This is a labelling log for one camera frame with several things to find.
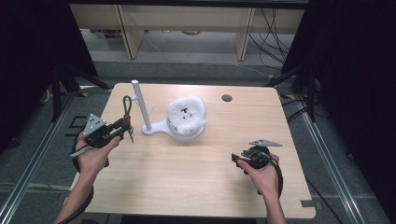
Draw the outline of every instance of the hand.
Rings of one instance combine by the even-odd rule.
[[[279,157],[277,155],[271,153],[271,158],[279,163]],[[274,195],[278,197],[278,176],[274,166],[271,163],[268,163],[261,169],[256,170],[245,161],[238,160],[237,162],[239,166],[250,176],[254,187],[260,192],[264,199]]]
[[[104,147],[92,148],[91,146],[86,146],[87,143],[85,142],[84,136],[82,133],[80,133],[76,143],[76,150],[79,148],[88,150],[82,155],[78,156],[79,172],[82,175],[97,176],[99,172],[105,167],[108,154],[119,144],[119,142],[120,138],[117,136]]]

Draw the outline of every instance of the white object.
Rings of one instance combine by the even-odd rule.
[[[168,106],[164,120],[151,123],[139,82],[132,80],[132,85],[136,94],[134,99],[137,100],[145,121],[142,127],[143,134],[152,136],[156,133],[166,133],[177,141],[191,141],[204,131],[206,105],[200,97],[190,95],[176,99]]]
[[[178,98],[166,112],[168,127],[177,135],[193,135],[206,125],[206,106],[198,96]]]

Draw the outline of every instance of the white vertical rod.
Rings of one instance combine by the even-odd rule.
[[[134,94],[136,94],[137,102],[139,103],[140,111],[142,111],[143,120],[146,123],[146,128],[150,131],[151,123],[149,122],[149,114],[146,109],[145,100],[143,99],[142,91],[140,90],[139,82],[137,80],[132,80],[132,85],[134,86]]]

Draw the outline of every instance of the table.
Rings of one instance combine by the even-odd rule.
[[[197,95],[207,107],[202,135],[178,142],[166,134],[145,136],[139,107],[131,115],[134,143],[124,140],[109,156],[110,165],[97,177],[87,212],[183,217],[265,217],[262,197],[250,179],[231,161],[231,154],[248,149],[251,140],[265,138],[283,147],[279,155],[284,176],[281,197],[286,217],[312,218],[303,170],[275,89],[235,86],[140,84],[151,122],[165,118],[166,107],[179,97]],[[224,94],[233,97],[222,100]],[[122,98],[134,95],[130,83],[117,84],[102,118],[123,115]]]

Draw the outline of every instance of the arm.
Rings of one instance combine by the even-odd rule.
[[[279,162],[277,155],[271,154],[271,157]],[[261,169],[253,169],[245,161],[237,161],[239,166],[245,170],[250,176],[254,187],[262,194],[262,197],[267,208],[268,223],[287,223],[285,215],[283,214],[282,205],[278,198],[278,182],[277,173],[274,166],[268,163]]]
[[[115,137],[105,147],[93,148],[78,156],[80,173],[78,181],[67,197],[67,201],[55,218],[54,223],[60,223],[65,218],[74,214],[87,200],[91,193],[93,183],[99,172],[105,167],[107,156],[110,151],[119,144],[120,138]],[[85,146],[82,133],[78,136],[76,148]],[[72,220],[70,223],[81,223],[83,214]]]

